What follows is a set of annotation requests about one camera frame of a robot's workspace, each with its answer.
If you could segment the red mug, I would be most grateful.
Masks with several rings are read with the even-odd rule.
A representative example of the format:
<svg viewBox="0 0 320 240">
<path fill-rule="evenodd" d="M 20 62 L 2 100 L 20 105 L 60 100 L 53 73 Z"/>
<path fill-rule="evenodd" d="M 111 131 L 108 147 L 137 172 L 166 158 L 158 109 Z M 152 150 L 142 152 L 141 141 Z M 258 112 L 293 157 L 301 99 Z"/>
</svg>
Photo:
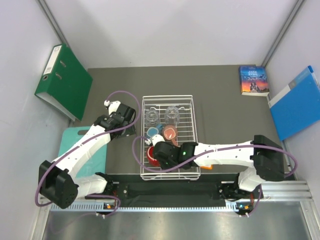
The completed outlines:
<svg viewBox="0 0 320 240">
<path fill-rule="evenodd" d="M 160 167 L 161 165 L 160 165 L 159 161 L 157 159 L 155 159 L 154 156 L 153 156 L 153 151 L 154 151 L 154 147 L 153 146 L 150 146 L 147 149 L 146 157 L 148 159 L 148 162 L 153 167 Z"/>
</svg>

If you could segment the blue mug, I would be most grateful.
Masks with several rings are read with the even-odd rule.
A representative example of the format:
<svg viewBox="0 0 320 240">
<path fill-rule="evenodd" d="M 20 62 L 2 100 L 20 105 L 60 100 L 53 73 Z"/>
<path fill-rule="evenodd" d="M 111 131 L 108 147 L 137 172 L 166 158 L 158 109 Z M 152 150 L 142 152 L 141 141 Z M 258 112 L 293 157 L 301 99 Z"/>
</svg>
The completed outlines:
<svg viewBox="0 0 320 240">
<path fill-rule="evenodd" d="M 150 127 L 147 132 L 146 132 L 146 135 L 148 138 L 152 138 L 153 136 L 155 135 L 158 135 L 159 134 L 159 129 L 157 127 Z"/>
</svg>

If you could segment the pink floral mug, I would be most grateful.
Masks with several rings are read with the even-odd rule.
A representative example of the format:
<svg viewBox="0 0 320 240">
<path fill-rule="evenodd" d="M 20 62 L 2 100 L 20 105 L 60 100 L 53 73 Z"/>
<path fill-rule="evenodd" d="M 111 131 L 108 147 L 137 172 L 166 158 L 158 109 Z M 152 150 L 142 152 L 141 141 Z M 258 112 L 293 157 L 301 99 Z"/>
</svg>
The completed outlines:
<svg viewBox="0 0 320 240">
<path fill-rule="evenodd" d="M 172 142 L 172 144 L 177 147 L 179 146 L 177 142 L 178 130 L 174 125 L 166 125 L 162 129 L 162 136 L 166 141 Z"/>
</svg>

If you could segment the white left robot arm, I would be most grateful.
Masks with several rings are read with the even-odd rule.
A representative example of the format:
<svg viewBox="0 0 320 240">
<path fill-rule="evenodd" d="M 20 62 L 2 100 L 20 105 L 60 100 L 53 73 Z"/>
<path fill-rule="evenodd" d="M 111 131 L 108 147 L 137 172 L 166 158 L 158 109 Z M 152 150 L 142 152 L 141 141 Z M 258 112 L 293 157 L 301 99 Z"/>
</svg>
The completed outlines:
<svg viewBox="0 0 320 240">
<path fill-rule="evenodd" d="M 98 194 L 109 198 L 114 191 L 111 180 L 102 172 L 78 177 L 81 168 L 110 141 L 135 133 L 136 110 L 119 101 L 110 102 L 108 114 L 99 116 L 86 134 L 66 153 L 38 170 L 36 193 L 61 209 L 68 208 L 76 199 Z"/>
</svg>

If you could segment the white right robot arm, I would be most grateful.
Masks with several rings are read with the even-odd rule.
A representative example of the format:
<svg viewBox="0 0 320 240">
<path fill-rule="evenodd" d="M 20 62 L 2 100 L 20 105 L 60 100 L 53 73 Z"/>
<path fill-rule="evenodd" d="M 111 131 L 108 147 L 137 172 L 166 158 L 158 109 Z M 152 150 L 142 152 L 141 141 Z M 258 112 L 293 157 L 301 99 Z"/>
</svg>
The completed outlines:
<svg viewBox="0 0 320 240">
<path fill-rule="evenodd" d="M 233 192 L 239 198 L 245 198 L 265 181 L 281 182 L 285 179 L 282 148 L 264 135 L 255 135 L 253 140 L 237 144 L 193 141 L 177 146 L 157 134 L 151 138 L 151 144 L 153 158 L 167 172 L 174 168 L 188 170 L 213 165 L 245 167 L 233 185 Z"/>
</svg>

